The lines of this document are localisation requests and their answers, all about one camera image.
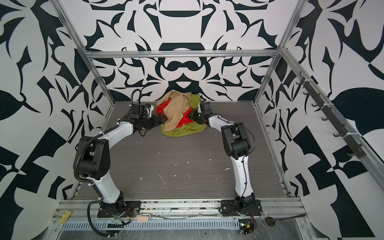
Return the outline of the beige cloth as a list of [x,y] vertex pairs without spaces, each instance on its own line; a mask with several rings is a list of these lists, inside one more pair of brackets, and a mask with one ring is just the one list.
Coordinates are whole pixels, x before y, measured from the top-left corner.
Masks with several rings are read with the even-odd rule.
[[164,107],[164,115],[168,118],[164,123],[163,129],[165,132],[174,130],[183,118],[184,113],[190,109],[189,101],[191,100],[191,95],[191,92],[181,93],[171,90],[158,100],[156,103],[157,109],[160,105],[168,102],[168,105]]

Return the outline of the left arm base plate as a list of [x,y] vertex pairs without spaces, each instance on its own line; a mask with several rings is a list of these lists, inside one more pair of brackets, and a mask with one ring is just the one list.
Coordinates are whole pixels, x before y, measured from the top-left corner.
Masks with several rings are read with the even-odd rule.
[[112,218],[113,216],[134,217],[140,212],[141,201],[124,201],[114,204],[100,203],[98,218]]

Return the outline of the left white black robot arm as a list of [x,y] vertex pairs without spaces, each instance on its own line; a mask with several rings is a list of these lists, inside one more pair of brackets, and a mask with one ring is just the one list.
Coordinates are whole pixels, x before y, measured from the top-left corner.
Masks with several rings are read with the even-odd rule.
[[164,124],[168,118],[157,114],[150,104],[131,104],[129,111],[116,125],[98,135],[84,136],[80,139],[74,159],[73,171],[75,179],[80,183],[88,183],[101,198],[101,208],[120,213],[126,207],[123,193],[116,187],[110,174],[110,149],[118,142],[138,132],[145,136],[146,132]]

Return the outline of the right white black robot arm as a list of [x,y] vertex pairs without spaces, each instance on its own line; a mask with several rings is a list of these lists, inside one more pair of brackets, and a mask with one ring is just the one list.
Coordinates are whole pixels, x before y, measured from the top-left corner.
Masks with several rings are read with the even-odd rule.
[[251,142],[247,129],[241,122],[231,122],[222,115],[215,114],[209,102],[199,103],[198,109],[190,113],[192,120],[218,130],[222,134],[223,146],[233,164],[235,175],[235,206],[244,209],[256,202],[251,185],[248,161],[251,153]]

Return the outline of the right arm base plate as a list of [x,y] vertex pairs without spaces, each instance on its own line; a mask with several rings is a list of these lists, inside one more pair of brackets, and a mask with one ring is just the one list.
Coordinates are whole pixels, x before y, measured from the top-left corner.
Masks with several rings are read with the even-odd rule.
[[248,202],[237,200],[221,200],[219,213],[223,216],[251,215],[261,216],[263,212],[259,200],[250,200]]

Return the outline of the red cloth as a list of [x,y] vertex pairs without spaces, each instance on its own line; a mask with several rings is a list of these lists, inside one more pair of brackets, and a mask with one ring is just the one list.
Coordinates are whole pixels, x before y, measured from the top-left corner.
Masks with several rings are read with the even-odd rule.
[[157,107],[157,114],[161,113],[168,118],[165,123],[165,132],[170,132],[176,128],[181,128],[185,124],[193,122],[188,117],[188,114],[194,110],[192,107],[188,105],[189,109],[185,111],[176,108],[176,105],[168,107],[171,101],[172,99],[168,99]]

